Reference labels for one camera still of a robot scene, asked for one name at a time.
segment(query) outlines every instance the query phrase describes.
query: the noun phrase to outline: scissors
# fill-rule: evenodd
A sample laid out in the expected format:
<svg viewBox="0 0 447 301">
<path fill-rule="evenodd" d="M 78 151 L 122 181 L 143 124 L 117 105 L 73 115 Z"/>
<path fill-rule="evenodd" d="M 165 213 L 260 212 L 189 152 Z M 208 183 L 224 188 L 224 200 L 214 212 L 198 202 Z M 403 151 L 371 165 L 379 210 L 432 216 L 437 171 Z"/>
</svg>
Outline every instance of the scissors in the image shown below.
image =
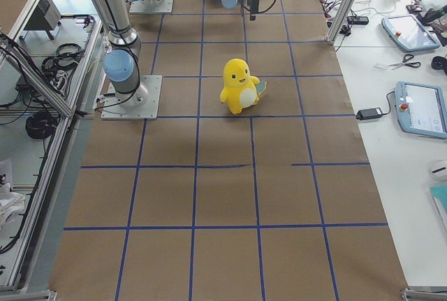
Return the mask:
<svg viewBox="0 0 447 301">
<path fill-rule="evenodd" d="M 419 61 L 408 62 L 408 61 L 410 61 L 412 59 L 414 59 L 414 55 L 406 54 L 406 55 L 404 55 L 404 58 L 402 59 L 402 62 L 400 62 L 398 64 L 388 65 L 388 67 L 392 67 L 391 70 L 398 69 L 399 67 L 402 67 L 402 66 L 408 66 L 408 67 L 412 67 L 412 68 L 420 67 L 420 62 Z"/>
</svg>

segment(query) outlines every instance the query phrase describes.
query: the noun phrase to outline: yellow plush toy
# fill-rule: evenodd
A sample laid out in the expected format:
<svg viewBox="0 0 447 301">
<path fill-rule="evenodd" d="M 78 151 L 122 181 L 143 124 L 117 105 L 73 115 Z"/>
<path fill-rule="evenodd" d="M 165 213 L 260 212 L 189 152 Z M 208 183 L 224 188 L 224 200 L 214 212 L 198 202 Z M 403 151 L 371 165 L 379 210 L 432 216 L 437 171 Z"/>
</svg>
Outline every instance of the yellow plush toy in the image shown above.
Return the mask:
<svg viewBox="0 0 447 301">
<path fill-rule="evenodd" d="M 261 81 L 256 76 L 250 76 L 247 63 L 241 59 L 231 59 L 223 69 L 223 89 L 220 99 L 227 103 L 228 109 L 238 115 L 243 108 L 259 102 L 258 89 Z"/>
</svg>

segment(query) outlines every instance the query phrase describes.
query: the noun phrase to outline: toy's white belly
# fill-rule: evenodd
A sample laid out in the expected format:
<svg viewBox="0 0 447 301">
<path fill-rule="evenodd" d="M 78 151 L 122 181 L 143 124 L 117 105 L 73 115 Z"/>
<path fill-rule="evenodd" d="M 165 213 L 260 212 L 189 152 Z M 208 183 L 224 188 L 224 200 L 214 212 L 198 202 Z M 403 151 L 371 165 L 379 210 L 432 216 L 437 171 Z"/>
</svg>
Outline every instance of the toy's white belly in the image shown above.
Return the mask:
<svg viewBox="0 0 447 301">
<path fill-rule="evenodd" d="M 253 105 L 256 100 L 256 92 L 252 88 L 246 88 L 241 91 L 239 101 L 243 108 L 248 108 Z"/>
</svg>

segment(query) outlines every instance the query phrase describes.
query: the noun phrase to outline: tiled surface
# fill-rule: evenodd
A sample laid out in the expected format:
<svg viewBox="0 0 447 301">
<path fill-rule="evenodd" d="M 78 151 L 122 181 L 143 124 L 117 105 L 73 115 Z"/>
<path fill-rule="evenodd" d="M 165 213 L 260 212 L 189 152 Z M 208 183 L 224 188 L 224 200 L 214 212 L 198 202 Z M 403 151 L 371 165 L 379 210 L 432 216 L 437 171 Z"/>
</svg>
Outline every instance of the tiled surface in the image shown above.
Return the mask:
<svg viewBox="0 0 447 301">
<path fill-rule="evenodd" d="M 64 300 L 398 300 L 318 1 L 278 0 L 251 22 L 175 0 L 133 20 L 141 71 L 163 75 L 159 118 L 95 118 L 50 287 Z M 219 102 L 235 57 L 268 82 L 239 117 Z"/>
</svg>

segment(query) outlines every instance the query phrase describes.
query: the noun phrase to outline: tablet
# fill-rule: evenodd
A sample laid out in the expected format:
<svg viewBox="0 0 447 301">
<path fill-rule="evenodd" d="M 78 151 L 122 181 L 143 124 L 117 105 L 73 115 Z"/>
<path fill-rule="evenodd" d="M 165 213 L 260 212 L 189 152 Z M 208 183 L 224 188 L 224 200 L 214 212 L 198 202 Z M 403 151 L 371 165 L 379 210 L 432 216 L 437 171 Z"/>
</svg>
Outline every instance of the tablet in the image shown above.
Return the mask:
<svg viewBox="0 0 447 301">
<path fill-rule="evenodd" d="M 388 35 L 407 52 L 432 50 L 441 44 L 413 15 L 385 17 L 382 26 Z"/>
<path fill-rule="evenodd" d="M 447 111 L 441 88 L 399 81 L 395 97 L 397 120 L 403 131 L 447 139 Z"/>
</svg>

